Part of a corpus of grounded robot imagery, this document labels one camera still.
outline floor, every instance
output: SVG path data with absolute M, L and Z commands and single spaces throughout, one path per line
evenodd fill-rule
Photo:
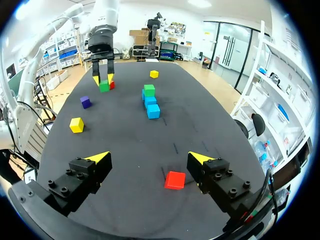
M 232 87 L 234 87 L 237 83 L 238 77 L 239 77 L 239 72 L 228 69 L 226 67 L 221 66 L 220 64 L 212 63 L 211 65 L 211 70 L 223 78 L 228 84 L 230 84 Z M 247 75 L 242 74 L 240 81 L 237 85 L 237 89 L 242 92 L 247 84 L 249 77 Z
M 114 62 L 116 64 L 121 64 L 136 61 L 134 59 L 130 59 L 115 60 Z M 200 84 L 202 84 L 229 114 L 231 113 L 236 102 L 240 97 L 240 94 L 232 86 L 230 86 L 230 84 L 227 81 L 225 81 L 221 76 L 209 69 L 202 68 L 201 64 L 195 63 L 193 61 L 161 62 L 167 64 L 178 64 L 179 66 L 181 66 L 190 75 L 192 75 Z M 77 83 L 86 73 L 85 67 L 81 67 L 81 65 L 75 65 L 74 67 L 68 67 L 66 69 L 68 70 L 68 78 L 65 81 L 61 82 L 60 85 L 57 86 L 54 90 L 48 92 L 49 104 L 53 105 L 53 110 L 56 113 L 59 113 L 69 94 L 72 92 Z M 48 81 L 49 79 L 49 76 L 46 75 L 45 80 Z M 44 112 L 42 113 L 41 117 L 47 118 Z M 18 159 L 12 159 L 12 161 L 10 161 L 10 165 L 17 172 L 18 176 L 22 178 L 24 174 L 24 171 L 22 169 L 25 169 L 25 163 Z M 5 190 L 7 189 L 7 187 L 9 187 L 8 182 L 6 182 L 1 177 L 0 183 L 5 183 Z

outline black knob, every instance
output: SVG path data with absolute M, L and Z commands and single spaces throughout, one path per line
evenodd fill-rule
M 244 189 L 250 188 L 250 182 L 249 182 L 249 181 L 245 181 L 245 182 L 243 183 L 243 188 L 244 188 Z
M 235 189 L 234 187 L 230 188 L 228 194 L 230 197 L 234 198 L 237 195 L 237 189 Z
M 64 186 L 64 187 L 61 188 L 60 192 L 61 192 L 63 195 L 68 195 L 69 189 L 68 189 L 66 186 Z
M 50 188 L 54 188 L 56 186 L 55 181 L 49 180 L 48 185 Z
M 83 180 L 85 178 L 85 176 L 82 173 L 78 173 L 76 177 L 80 180 Z
M 228 176 L 232 176 L 232 175 L 234 174 L 234 172 L 229 169 L 228 171 L 226 171 L 226 174 L 227 174 Z
M 214 175 L 214 180 L 219 181 L 221 179 L 221 177 L 222 177 L 221 173 L 216 173 Z
M 65 173 L 66 173 L 67 175 L 71 175 L 71 174 L 72 174 L 72 171 L 71 171 L 71 169 L 67 169 L 67 170 L 65 170 Z

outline red cube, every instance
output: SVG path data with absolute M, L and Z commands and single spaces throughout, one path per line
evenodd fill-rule
M 109 86 L 110 86 L 110 90 L 111 90 L 111 89 L 114 89 L 114 88 L 115 88 L 115 86 L 116 86 L 116 85 L 115 85 L 115 82 L 114 82 L 114 81 L 112 81 L 112 82 L 110 83 L 110 85 L 109 85 Z
M 180 190 L 185 187 L 186 174 L 183 172 L 170 171 L 166 178 L 164 187 L 166 189 Z

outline black table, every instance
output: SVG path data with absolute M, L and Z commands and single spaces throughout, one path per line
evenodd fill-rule
M 115 64 L 115 89 L 100 93 L 87 72 L 67 98 L 43 150 L 37 181 L 45 188 L 76 157 L 111 151 L 113 169 L 96 195 L 89 195 L 69 218 L 119 236 L 186 240 L 210 239 L 229 219 L 195 182 L 182 190 L 164 188 L 163 170 L 186 169 L 189 151 L 222 157 L 230 169 L 251 182 L 263 183 L 257 158 L 230 115 L 190 74 L 177 64 Z M 149 77 L 151 70 L 159 77 Z M 101 76 L 107 65 L 100 66 Z M 160 118 L 149 120 L 142 101 L 144 84 L 154 84 Z M 83 109 L 80 97 L 92 106 Z M 81 117 L 82 133 L 69 128 Z

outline purple cube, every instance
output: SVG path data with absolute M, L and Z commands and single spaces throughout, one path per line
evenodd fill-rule
M 83 96 L 80 98 L 80 100 L 84 109 L 87 109 L 91 106 L 91 102 L 88 96 Z

